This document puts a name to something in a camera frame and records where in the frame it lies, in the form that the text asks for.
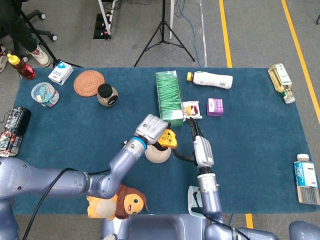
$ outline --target bottle cap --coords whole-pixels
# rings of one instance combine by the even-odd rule
[[[288,96],[288,97],[284,97],[284,101],[286,104],[291,104],[295,101],[295,97],[294,96]]]
[[[296,159],[309,159],[309,155],[308,154],[298,154],[296,156]]]
[[[192,72],[188,72],[188,74],[186,75],[186,80],[187,81],[192,81]]]
[[[293,96],[292,92],[290,94],[291,90],[285,90],[283,93],[282,93],[282,96],[283,96],[283,99],[285,101],[286,104],[291,104],[293,103],[296,99],[295,97]]]
[[[17,65],[20,63],[20,59],[16,55],[11,55],[10,53],[7,55],[9,59],[9,63],[12,65]]]
[[[112,87],[107,84],[107,83],[103,83],[98,87],[98,94],[102,97],[102,98],[107,98],[110,97],[112,94]]]

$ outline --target ketchup bottle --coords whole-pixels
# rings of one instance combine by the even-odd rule
[[[9,63],[11,66],[21,74],[22,77],[25,77],[28,80],[34,79],[36,77],[35,70],[26,64],[23,60],[18,58],[15,55],[8,54]]]

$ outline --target woven round coaster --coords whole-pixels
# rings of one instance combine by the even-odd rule
[[[105,83],[104,76],[94,70],[80,73],[73,83],[73,88],[82,97],[91,97],[97,94],[98,87]]]

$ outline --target orange plush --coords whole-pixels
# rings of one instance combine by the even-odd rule
[[[87,196],[89,202],[88,217],[112,221],[127,219],[129,215],[138,214],[145,207],[148,211],[147,199],[135,188],[120,184],[116,194],[110,199]]]

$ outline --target tripod stand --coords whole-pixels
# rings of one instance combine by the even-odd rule
[[[165,20],[165,16],[166,16],[166,0],[162,0],[162,20],[159,23],[158,27],[156,28],[155,32],[153,33],[152,37],[150,38],[149,42],[147,43],[147,45],[145,46],[145,48],[143,49],[142,53],[140,54],[138,60],[135,62],[134,67],[137,66],[139,60],[141,59],[141,57],[143,56],[143,54],[150,50],[151,48],[158,46],[160,44],[171,44],[171,45],[175,45],[179,48],[182,48],[186,51],[186,53],[190,56],[190,58],[195,62],[194,57],[191,55],[191,53],[187,50],[187,48],[185,47],[185,45],[181,42],[181,40],[178,38],[178,36],[175,34],[175,32],[171,29],[171,27],[168,25],[167,21]],[[174,37],[178,40],[178,42],[180,44],[175,44],[173,42],[169,42],[165,40],[165,26],[167,26],[167,28],[172,32],[172,34],[174,35]],[[160,34],[161,34],[161,40],[159,42],[157,42],[156,44],[149,46],[151,41],[154,39],[155,35],[157,34],[157,32],[160,30]]]
[[[29,27],[31,28],[32,32],[36,35],[36,37],[39,39],[40,44],[42,46],[44,46],[44,48],[47,50],[47,52],[49,53],[49,55],[52,57],[53,61],[52,61],[52,66],[55,67],[58,65],[58,63],[61,61],[60,59],[57,59],[56,56],[54,55],[54,53],[50,50],[50,48],[48,47],[47,43],[43,40],[43,38],[40,36],[40,34],[38,33],[38,31],[35,29],[35,27],[32,25],[32,23],[29,21],[28,17],[25,15],[25,13],[22,11],[22,9],[18,6],[18,4],[16,3],[15,0],[11,0],[12,4],[14,5],[14,7],[16,9],[19,9],[21,16],[23,17],[24,21],[29,25]],[[67,61],[63,61],[66,64],[69,64],[71,66],[74,66],[76,68],[82,68],[82,66],[67,62]]]

